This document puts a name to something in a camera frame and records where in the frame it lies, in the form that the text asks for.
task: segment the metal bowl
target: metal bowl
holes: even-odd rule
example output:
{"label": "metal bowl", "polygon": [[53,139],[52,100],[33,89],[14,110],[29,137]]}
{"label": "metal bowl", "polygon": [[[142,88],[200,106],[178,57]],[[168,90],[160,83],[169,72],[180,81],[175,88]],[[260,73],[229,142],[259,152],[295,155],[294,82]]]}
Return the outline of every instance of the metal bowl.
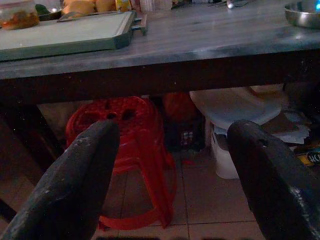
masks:
{"label": "metal bowl", "polygon": [[320,29],[320,0],[303,0],[285,7],[287,21],[305,28]]}
{"label": "metal bowl", "polygon": [[56,8],[54,8],[54,9],[55,10],[49,9],[49,12],[51,12],[51,13],[39,15],[39,20],[40,21],[49,21],[49,20],[59,19],[61,17],[62,10],[56,9]]}

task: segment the green cutting board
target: green cutting board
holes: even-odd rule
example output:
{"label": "green cutting board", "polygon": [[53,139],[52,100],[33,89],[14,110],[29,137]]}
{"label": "green cutting board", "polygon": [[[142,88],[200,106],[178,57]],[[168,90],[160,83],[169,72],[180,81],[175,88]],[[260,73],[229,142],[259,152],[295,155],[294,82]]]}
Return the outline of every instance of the green cutting board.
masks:
{"label": "green cutting board", "polygon": [[18,30],[0,28],[0,61],[123,48],[130,44],[135,17],[127,11],[42,21]]}

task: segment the stacked stool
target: stacked stool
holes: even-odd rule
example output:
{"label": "stacked stool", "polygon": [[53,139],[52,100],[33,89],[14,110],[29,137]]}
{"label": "stacked stool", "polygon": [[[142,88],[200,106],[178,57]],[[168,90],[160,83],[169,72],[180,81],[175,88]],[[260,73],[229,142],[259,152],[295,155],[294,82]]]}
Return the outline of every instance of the stacked stool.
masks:
{"label": "stacked stool", "polygon": [[[165,228],[173,218],[172,203],[176,194],[176,165],[164,147],[163,120],[148,99],[118,97],[97,100],[80,107],[66,126],[67,145],[91,124],[112,119],[120,130],[120,146],[113,174],[139,169],[143,176],[153,209],[133,217],[100,216],[99,226],[119,230],[145,227],[160,220]],[[164,169],[173,170],[172,191],[166,186]]]}

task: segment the toilet lid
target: toilet lid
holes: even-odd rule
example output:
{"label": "toilet lid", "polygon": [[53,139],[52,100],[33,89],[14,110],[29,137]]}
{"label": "toilet lid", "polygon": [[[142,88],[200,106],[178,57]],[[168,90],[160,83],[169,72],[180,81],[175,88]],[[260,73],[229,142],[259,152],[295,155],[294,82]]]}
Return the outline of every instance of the toilet lid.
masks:
{"label": "toilet lid", "polygon": [[237,120],[262,125],[281,112],[279,103],[262,100],[246,87],[191,91],[190,97],[202,114],[222,129],[228,129]]}

